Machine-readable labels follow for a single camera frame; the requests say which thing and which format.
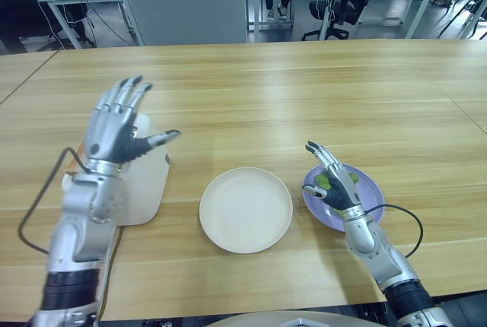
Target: jeans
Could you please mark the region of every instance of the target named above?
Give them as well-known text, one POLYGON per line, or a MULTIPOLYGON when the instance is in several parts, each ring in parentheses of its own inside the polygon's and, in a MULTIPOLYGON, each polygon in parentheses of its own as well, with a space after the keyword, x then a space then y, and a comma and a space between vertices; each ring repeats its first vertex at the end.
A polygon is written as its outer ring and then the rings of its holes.
MULTIPOLYGON (((49 7, 44 11, 52 15, 49 7)), ((10 53, 27 53, 19 37, 46 25, 37 0, 0 0, 0 40, 10 53)))
MULTIPOLYGON (((281 0, 281 5, 284 6, 285 8, 287 8, 290 1, 291 0, 281 0)), ((274 0, 266 0, 266 8, 267 8, 267 10, 270 10, 273 7, 274 7, 274 0)))

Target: green fruit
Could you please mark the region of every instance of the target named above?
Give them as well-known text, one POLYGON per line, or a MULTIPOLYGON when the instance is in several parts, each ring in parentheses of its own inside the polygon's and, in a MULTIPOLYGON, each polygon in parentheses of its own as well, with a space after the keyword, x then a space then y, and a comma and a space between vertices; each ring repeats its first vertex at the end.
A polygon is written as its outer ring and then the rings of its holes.
POLYGON ((332 186, 329 184, 328 178, 326 177, 325 173, 321 173, 314 177, 314 182, 318 185, 321 189, 330 190, 332 186))
POLYGON ((350 179, 352 179, 354 184, 358 183, 358 176, 356 173, 349 173, 349 175, 350 175, 350 179))

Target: office chair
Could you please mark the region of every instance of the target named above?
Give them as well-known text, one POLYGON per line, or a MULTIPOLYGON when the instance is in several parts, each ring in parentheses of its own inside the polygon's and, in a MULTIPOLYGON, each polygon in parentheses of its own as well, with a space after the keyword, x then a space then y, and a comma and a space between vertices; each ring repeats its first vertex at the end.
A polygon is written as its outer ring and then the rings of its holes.
MULTIPOLYGON (((54 18, 50 9, 45 4, 43 5, 42 9, 49 19, 52 31, 49 28, 49 24, 47 23, 46 19, 43 18, 42 21, 30 22, 30 24, 28 24, 27 26, 19 27, 20 37, 54 36, 56 38, 54 42, 47 43, 46 45, 39 48, 37 51, 57 50, 61 48, 61 44, 64 47, 74 48, 72 47, 72 44, 69 42, 69 40, 62 40, 61 38, 59 38, 58 34, 62 31, 62 27, 59 25, 59 22, 54 18)), ((68 24, 77 33, 78 41, 80 43, 89 43, 90 46, 95 47, 95 44, 86 36, 86 30, 82 21, 82 19, 86 18, 86 11, 88 9, 86 4, 73 4, 66 5, 64 7, 59 6, 58 9, 61 11, 61 14, 65 15, 67 21, 74 22, 68 24)))
MULTIPOLYGON (((64 8, 62 6, 58 8, 60 9, 61 14, 65 14, 68 21, 75 22, 68 25, 77 33, 78 41, 80 43, 89 43, 91 47, 95 47, 94 42, 87 37, 86 30, 84 28, 82 19, 86 17, 85 12, 87 8, 83 5, 84 4, 66 5, 64 8)), ((61 25, 59 25, 59 22, 54 18, 50 9, 45 7, 43 8, 43 10, 47 13, 49 22, 51 23, 51 27, 53 30, 51 31, 47 21, 43 19, 42 21, 35 22, 35 25, 32 24, 27 27, 21 27, 19 31, 20 37, 27 38, 49 36, 56 38, 56 40, 54 40, 53 42, 49 42, 46 45, 40 47, 37 52, 61 49, 61 43, 65 48, 74 48, 68 39, 62 39, 59 37, 59 33, 62 31, 62 27, 61 25)))
MULTIPOLYGON (((346 30, 335 28, 335 24, 343 25, 344 22, 352 25, 357 24, 360 14, 363 12, 365 6, 367 6, 368 0, 337 0, 333 7, 334 18, 329 23, 328 31, 326 32, 325 40, 329 36, 334 36, 339 40, 347 40, 349 38, 349 32, 346 30)), ((326 3, 310 2, 310 13, 318 20, 323 20, 325 15, 326 3)), ((319 30, 303 35, 301 40, 306 40, 306 37, 320 34, 319 30)))
MULTIPOLYGON (((470 13, 470 17, 472 17, 476 12, 477 10, 479 9, 480 5, 482 4, 482 1, 483 0, 468 0, 464 5, 463 7, 455 14, 455 16, 451 19, 451 21, 448 22, 448 24, 443 28, 443 30, 440 32, 440 34, 438 34, 438 38, 441 37, 441 35, 444 33, 444 31, 446 29, 448 29, 448 27, 465 11, 468 11, 470 13)), ((482 14, 480 15, 480 17, 484 18, 484 19, 487 19, 487 10, 482 12, 482 14)), ((473 37, 473 35, 476 33, 477 31, 477 25, 479 25, 479 22, 477 22, 476 26, 473 28, 473 31, 472 31, 472 34, 470 35, 470 37, 473 37)))

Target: cable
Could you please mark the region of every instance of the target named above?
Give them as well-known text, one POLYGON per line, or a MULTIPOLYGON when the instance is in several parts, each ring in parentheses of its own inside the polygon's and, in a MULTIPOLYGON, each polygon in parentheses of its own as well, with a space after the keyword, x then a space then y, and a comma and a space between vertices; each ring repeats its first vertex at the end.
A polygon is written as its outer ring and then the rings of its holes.
POLYGON ((385 208, 385 207, 388 207, 388 208, 395 208, 395 209, 399 209, 400 211, 404 211, 406 212, 407 214, 409 214, 411 217, 413 217, 416 222, 418 223, 418 226, 419 226, 419 238, 418 238, 418 242, 416 242, 416 245, 414 246, 414 248, 411 250, 410 253, 408 253, 406 255, 406 258, 409 258, 414 252, 416 252, 416 250, 419 248, 419 246, 421 245, 421 241, 423 241, 423 234, 424 234, 424 230, 423 230, 423 225, 421 223, 421 221, 419 220, 419 218, 416 216, 416 214, 412 213, 411 211, 403 208, 403 207, 400 207, 398 205, 392 205, 392 204, 382 204, 382 205, 378 205, 377 207, 373 207, 372 209, 369 209, 368 211, 365 212, 365 214, 369 214, 371 213, 372 211, 376 211, 377 209, 380 209, 380 208, 385 208))
POLYGON ((118 227, 118 234, 116 237, 112 237, 110 246, 108 247, 107 254, 105 255, 105 266, 103 267, 103 280, 98 291, 98 311, 97 319, 94 321, 94 327, 98 327, 98 321, 101 320, 103 313, 105 312, 105 306, 107 305, 108 289, 110 285, 110 274, 112 272, 113 261, 115 261, 116 252, 118 251, 120 240, 122 239, 124 227, 118 227))
POLYGON ((112 27, 110 25, 108 25, 108 23, 98 14, 98 11, 95 10, 95 8, 93 8, 93 5, 90 3, 89 0, 86 0, 88 6, 90 7, 90 9, 100 18, 100 20, 107 26, 108 29, 110 29, 112 31, 113 34, 115 34, 117 37, 119 37, 123 42, 129 44, 130 46, 133 46, 132 43, 130 43, 128 40, 125 40, 124 38, 122 38, 115 30, 112 29, 112 27))
POLYGON ((51 34, 53 35, 54 38, 58 41, 59 45, 66 51, 66 47, 64 47, 64 44, 62 44, 62 41, 59 39, 56 33, 54 33, 53 26, 51 25, 51 22, 49 21, 49 18, 47 17, 46 12, 44 11, 43 7, 40 4, 40 1, 37 0, 37 4, 39 5, 39 9, 43 12, 43 15, 49 25, 49 30, 51 31, 51 34))
POLYGON ((86 20, 88 21, 88 26, 90 27, 90 30, 91 30, 91 35, 93 36, 93 41, 94 41, 94 46, 95 48, 98 47, 98 44, 97 44, 97 37, 94 35, 94 31, 93 31, 93 22, 91 21, 90 19, 90 16, 89 16, 89 13, 90 13, 90 9, 86 8, 86 20))
POLYGON ((37 197, 34 199, 32 205, 30 206, 29 210, 27 213, 24 215, 24 218, 22 218, 22 221, 18 225, 18 237, 21 239, 23 243, 25 243, 27 246, 29 246, 31 249, 35 249, 36 251, 39 251, 41 253, 44 253, 46 255, 49 255, 47 250, 43 249, 42 247, 39 247, 37 245, 34 245, 31 241, 29 241, 25 236, 24 236, 24 226, 29 220, 30 216, 32 215, 33 211, 36 210, 36 207, 38 206, 40 200, 43 198, 44 194, 46 193, 46 190, 49 188, 51 185, 51 182, 54 179, 54 176, 57 174, 59 168, 62 165, 62 162, 64 161, 64 158, 66 157, 67 153, 71 153, 72 156, 75 158, 76 162, 78 163, 79 167, 86 173, 91 172, 90 169, 88 169, 82 162, 81 159, 79 158, 78 154, 76 153, 75 150, 73 150, 71 147, 67 147, 64 150, 62 150, 61 154, 59 155, 59 159, 57 160, 56 164, 54 165, 53 169, 51 170, 50 174, 48 175, 42 189, 39 191, 37 194, 37 197))

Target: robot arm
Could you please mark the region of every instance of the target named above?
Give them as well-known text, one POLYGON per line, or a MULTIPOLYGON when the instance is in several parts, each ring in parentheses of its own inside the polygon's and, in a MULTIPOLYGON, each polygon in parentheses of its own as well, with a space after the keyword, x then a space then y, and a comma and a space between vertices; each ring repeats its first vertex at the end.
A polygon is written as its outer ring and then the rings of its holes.
POLYGON ((344 166, 326 148, 311 141, 306 149, 323 165, 330 189, 305 184, 303 190, 342 212, 346 242, 377 282, 399 327, 453 327, 445 312, 434 305, 407 258, 395 249, 384 230, 360 203, 355 184, 344 166))
POLYGON ((96 319, 100 262, 113 237, 113 216, 125 205, 120 167, 176 138, 170 130, 134 138, 137 109, 151 84, 141 76, 120 81, 95 106, 85 135, 88 170, 73 177, 51 237, 47 278, 34 326, 89 326, 96 319))

